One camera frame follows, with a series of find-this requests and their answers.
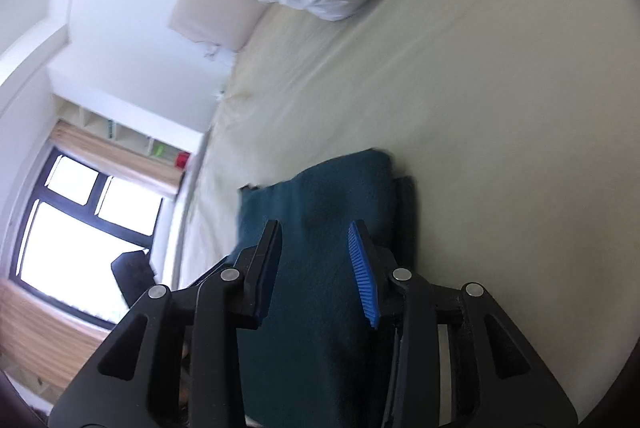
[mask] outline upholstered headboard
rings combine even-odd
[[[266,7],[258,0],[178,0],[169,27],[193,42],[237,52],[254,32]]]

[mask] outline window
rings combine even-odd
[[[112,328],[127,306],[111,262],[149,252],[162,198],[53,149],[20,223],[12,278],[62,310]]]

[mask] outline bed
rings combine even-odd
[[[186,218],[180,286],[236,242],[238,188],[376,147],[412,175],[418,271],[479,281],[584,418],[640,334],[640,0],[270,7]]]

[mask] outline dark green cloth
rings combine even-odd
[[[386,379],[376,366],[380,357],[383,366],[390,362],[390,338],[385,334],[381,344],[362,312],[347,227],[363,219],[376,244],[391,247],[398,236],[394,217],[407,216],[399,212],[396,194],[409,195],[413,204],[413,186],[407,190],[405,183],[400,192],[397,187],[391,159],[367,150],[284,183],[241,190],[234,255],[257,243],[267,220],[282,225],[269,315],[257,331],[238,331],[245,411],[267,428],[364,428],[379,422],[384,397],[371,397],[380,395],[372,383]]]

